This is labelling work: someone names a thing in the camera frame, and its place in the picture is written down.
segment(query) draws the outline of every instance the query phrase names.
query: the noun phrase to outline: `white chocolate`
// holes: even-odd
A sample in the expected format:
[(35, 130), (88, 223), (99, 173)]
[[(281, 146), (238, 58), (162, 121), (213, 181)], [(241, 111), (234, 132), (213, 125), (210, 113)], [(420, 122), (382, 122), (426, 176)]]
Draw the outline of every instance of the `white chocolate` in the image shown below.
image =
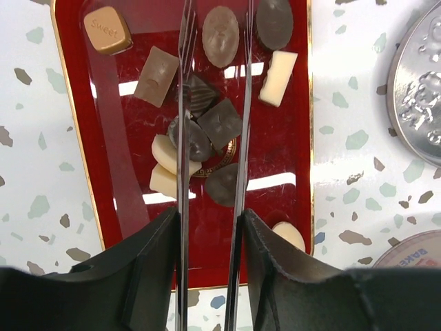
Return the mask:
[(164, 169), (160, 164), (156, 164), (150, 177), (150, 189), (177, 199), (178, 184), (176, 175)]
[[(157, 134), (152, 143), (152, 154), (154, 159), (166, 170), (176, 175), (177, 150), (173, 146), (170, 138), (164, 134)], [(189, 162), (189, 176), (202, 168), (201, 162)]]
[(266, 82), (263, 84), (262, 90), (260, 90), (260, 100), (274, 107), (280, 106), (296, 60), (297, 53), (283, 52), (281, 50), (273, 52)]
[(302, 235), (292, 224), (288, 222), (277, 223), (273, 227), (273, 231), (293, 246), (296, 246), (299, 250), (303, 252), (306, 251), (305, 241)]

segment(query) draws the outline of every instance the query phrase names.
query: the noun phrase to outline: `dark chocolate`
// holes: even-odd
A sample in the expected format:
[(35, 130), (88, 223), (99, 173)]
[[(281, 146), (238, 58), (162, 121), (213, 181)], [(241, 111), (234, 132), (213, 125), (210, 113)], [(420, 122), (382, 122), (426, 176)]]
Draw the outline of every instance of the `dark chocolate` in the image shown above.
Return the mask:
[(153, 46), (136, 85), (134, 96), (161, 107), (179, 67), (179, 59)]
[(280, 50), (291, 40), (294, 18), (288, 0), (260, 0), (256, 14), (260, 42), (270, 50)]
[[(172, 141), (174, 147), (178, 146), (179, 134), (179, 118), (175, 117), (170, 123), (167, 130), (167, 135)], [(193, 121), (190, 121), (190, 160), (195, 162), (205, 162), (212, 156), (212, 146), (207, 135), (203, 130)]]
[(224, 148), (242, 132), (242, 119), (229, 99), (221, 101), (199, 117), (198, 124), (216, 150)]
[(218, 205), (234, 207), (238, 164), (232, 163), (216, 170), (205, 181), (205, 191)]
[(184, 103), (188, 105), (190, 112), (196, 118), (201, 117), (209, 110), (219, 96), (218, 90), (195, 74), (183, 86)]
[(202, 42), (208, 60), (218, 68), (228, 66), (239, 47), (239, 24), (227, 7), (213, 8), (205, 17)]

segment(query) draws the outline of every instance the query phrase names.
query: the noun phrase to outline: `white speckled countertop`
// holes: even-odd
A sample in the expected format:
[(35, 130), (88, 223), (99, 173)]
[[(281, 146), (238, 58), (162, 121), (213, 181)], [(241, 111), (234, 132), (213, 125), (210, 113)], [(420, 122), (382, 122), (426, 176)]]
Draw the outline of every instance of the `white speckled countertop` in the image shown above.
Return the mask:
[[(385, 102), (396, 44), (435, 2), (313, 0), (315, 257), (338, 268), (441, 228), (441, 170), (395, 137)], [(0, 265), (35, 274), (101, 251), (48, 3), (0, 12)], [(192, 291), (189, 331), (222, 330), (225, 295)], [(252, 329), (246, 288), (238, 317)]]

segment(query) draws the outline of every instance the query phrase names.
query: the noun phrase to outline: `round tin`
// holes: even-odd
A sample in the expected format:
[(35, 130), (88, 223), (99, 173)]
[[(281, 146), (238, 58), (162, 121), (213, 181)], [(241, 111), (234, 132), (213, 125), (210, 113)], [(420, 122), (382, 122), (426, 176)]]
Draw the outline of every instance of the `round tin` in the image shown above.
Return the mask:
[(387, 87), (389, 116), (398, 136), (441, 167), (441, 2), (402, 40)]
[(416, 234), (385, 252), (373, 265), (441, 268), (441, 230)]

